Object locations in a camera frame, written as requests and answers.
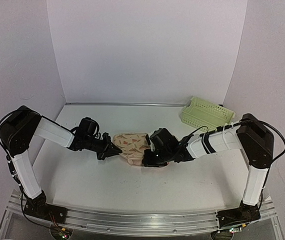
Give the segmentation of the floral mesh laundry bag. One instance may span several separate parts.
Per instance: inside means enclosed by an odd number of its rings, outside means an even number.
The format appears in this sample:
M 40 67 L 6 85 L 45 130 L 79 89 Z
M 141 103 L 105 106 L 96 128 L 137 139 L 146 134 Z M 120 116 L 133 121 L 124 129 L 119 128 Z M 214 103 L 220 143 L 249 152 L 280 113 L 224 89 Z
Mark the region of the floral mesh laundry bag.
M 148 133 L 125 132 L 114 135 L 112 143 L 122 152 L 123 158 L 142 159 L 145 150 L 154 150 L 154 146 L 147 141 Z

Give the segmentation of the pink bra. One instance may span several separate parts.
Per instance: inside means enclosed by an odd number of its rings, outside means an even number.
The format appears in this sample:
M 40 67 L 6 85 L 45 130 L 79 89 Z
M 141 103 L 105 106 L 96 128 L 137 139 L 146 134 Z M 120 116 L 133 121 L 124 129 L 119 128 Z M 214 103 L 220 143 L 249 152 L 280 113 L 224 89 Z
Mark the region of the pink bra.
M 161 164 L 144 163 L 142 157 L 138 157 L 138 158 L 127 157 L 126 161 L 130 166 L 133 166 L 133 167 L 164 168 L 164 167 L 167 167 L 169 165 L 168 162 L 167 163 L 161 163 Z

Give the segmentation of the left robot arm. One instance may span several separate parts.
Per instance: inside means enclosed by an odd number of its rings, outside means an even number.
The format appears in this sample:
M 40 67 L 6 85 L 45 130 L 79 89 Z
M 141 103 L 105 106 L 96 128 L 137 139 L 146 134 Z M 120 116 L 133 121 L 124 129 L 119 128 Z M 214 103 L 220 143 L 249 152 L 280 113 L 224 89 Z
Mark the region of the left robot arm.
M 30 159 L 34 138 L 42 138 L 73 152 L 94 152 L 101 161 L 120 155 L 122 150 L 113 143 L 107 132 L 100 133 L 98 122 L 90 117 L 84 117 L 79 125 L 68 129 L 22 105 L 0 120 L 0 146 L 6 154 L 11 176 L 19 187 L 22 214 L 27 219 L 62 224 L 68 209 L 48 203 L 35 174 L 34 162 Z

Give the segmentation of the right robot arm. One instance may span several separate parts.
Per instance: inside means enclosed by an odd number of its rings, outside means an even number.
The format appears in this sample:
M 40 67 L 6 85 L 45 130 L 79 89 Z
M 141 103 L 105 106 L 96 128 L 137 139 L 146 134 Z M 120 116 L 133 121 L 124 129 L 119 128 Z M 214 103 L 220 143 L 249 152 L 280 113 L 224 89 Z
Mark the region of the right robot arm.
M 204 133 L 196 131 L 178 140 L 166 128 L 146 136 L 149 149 L 144 151 L 142 166 L 165 167 L 220 152 L 240 150 L 247 164 L 244 193 L 237 208 L 217 212 L 220 229 L 247 225 L 260 219 L 262 193 L 273 161 L 274 135 L 252 114 L 246 113 L 236 123 L 225 124 Z

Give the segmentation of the pale green perforated basket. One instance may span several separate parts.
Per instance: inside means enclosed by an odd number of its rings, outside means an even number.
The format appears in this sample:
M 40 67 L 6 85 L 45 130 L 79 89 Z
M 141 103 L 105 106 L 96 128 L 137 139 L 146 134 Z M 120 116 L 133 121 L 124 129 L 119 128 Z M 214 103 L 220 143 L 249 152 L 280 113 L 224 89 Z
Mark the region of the pale green perforated basket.
M 232 110 L 194 96 L 182 108 L 180 120 L 195 129 L 206 126 L 212 131 L 219 126 L 229 124 L 235 115 Z

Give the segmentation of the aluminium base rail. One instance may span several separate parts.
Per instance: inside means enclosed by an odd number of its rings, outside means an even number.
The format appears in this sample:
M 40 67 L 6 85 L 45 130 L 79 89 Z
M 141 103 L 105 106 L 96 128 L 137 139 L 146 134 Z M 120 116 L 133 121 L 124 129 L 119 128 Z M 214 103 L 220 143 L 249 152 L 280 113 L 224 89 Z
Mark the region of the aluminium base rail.
M 229 232 L 231 234 L 247 233 L 250 227 L 258 227 L 264 221 L 270 225 L 257 233 L 263 239 L 284 239 L 276 209 L 271 199 L 265 200 L 260 207 L 260 219 L 250 223 L 224 225 L 229 221 L 216 209 L 173 212 L 142 211 L 102 211 L 97 209 L 63 205 L 48 202 L 53 206 L 54 218 L 37 218 L 32 216 L 32 209 L 20 191 L 14 190 L 9 198 L 0 223 L 0 240 L 5 238 L 13 215 L 20 215 L 34 226 L 58 224 L 67 229 L 81 230 L 90 233 L 128 237 L 173 237 L 194 236 L 197 234 Z

